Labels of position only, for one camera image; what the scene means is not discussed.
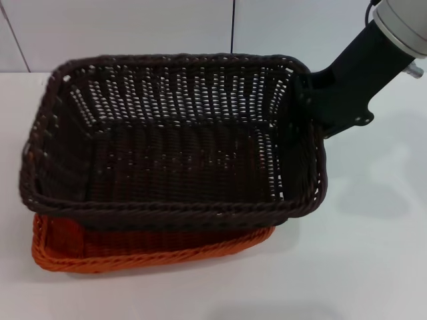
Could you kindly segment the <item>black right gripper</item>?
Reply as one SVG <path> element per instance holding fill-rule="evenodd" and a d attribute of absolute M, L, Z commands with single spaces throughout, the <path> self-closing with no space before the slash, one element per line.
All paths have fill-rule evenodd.
<path fill-rule="evenodd" d="M 296 105 L 310 112 L 328 138 L 369 124 L 370 100 L 414 58 L 370 22 L 326 69 L 295 78 Z"/>

